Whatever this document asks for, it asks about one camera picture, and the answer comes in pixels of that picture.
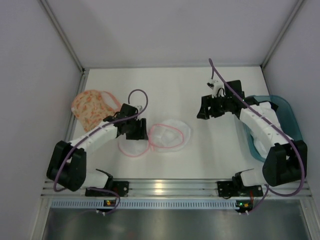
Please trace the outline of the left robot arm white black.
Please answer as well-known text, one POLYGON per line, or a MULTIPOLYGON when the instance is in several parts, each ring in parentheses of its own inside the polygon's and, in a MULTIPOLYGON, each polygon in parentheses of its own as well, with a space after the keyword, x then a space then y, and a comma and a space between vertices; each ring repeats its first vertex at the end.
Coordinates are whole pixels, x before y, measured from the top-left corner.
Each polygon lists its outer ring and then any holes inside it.
POLYGON ((140 118, 144 110, 124 103, 115 115, 107 116, 81 137, 69 142, 59 141, 46 172, 47 178, 53 181, 53 190, 106 189, 112 175, 100 169, 89 171, 87 157, 121 135, 127 140, 147 141, 147 120, 140 118))

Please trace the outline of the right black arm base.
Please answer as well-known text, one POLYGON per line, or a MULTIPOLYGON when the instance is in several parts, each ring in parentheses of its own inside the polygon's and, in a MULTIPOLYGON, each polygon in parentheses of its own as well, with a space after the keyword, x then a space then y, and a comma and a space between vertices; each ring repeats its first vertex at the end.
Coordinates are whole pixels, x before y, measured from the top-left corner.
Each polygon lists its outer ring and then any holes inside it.
POLYGON ((233 181, 217 182, 218 196, 221 198, 232 197, 262 197, 264 195, 260 185, 255 186, 239 186, 233 181))

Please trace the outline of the white mesh laundry bag pink trim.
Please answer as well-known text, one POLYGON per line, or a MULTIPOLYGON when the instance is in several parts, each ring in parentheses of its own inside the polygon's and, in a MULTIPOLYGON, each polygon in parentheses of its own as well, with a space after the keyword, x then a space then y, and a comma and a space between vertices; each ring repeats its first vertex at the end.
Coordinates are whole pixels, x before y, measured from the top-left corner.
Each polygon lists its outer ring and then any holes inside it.
POLYGON ((118 149, 123 155, 130 158, 140 157, 148 151, 177 152, 189 143, 192 129, 183 121, 168 119, 152 125, 147 136, 148 140, 128 140, 121 136, 118 140, 118 149))

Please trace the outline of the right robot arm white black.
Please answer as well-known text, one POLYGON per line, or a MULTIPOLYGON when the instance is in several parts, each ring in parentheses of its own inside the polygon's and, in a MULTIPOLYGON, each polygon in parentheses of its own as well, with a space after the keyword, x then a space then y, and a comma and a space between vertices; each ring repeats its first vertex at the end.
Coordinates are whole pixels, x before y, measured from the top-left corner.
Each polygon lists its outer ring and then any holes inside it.
POLYGON ((256 152, 261 169, 238 172, 245 187, 279 185, 295 182, 306 176, 308 148, 302 139, 285 133, 281 127, 280 111, 283 109, 266 96, 245 96, 240 80, 226 84, 218 80, 207 83, 212 94, 201 98, 198 119, 218 118, 233 114, 246 128, 248 145, 256 152))

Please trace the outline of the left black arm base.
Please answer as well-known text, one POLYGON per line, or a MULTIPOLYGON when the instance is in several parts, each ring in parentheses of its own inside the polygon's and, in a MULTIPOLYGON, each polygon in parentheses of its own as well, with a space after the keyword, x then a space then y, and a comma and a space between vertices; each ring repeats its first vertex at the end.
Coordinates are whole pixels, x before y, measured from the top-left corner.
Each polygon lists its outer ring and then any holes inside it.
MULTIPOLYGON (((117 193, 120 197, 126 197, 129 192, 130 183, 122 180, 109 180, 106 184, 105 190, 117 193)), ((115 195, 109 192, 102 192, 98 190, 86 189, 86 197, 114 197, 115 195)))

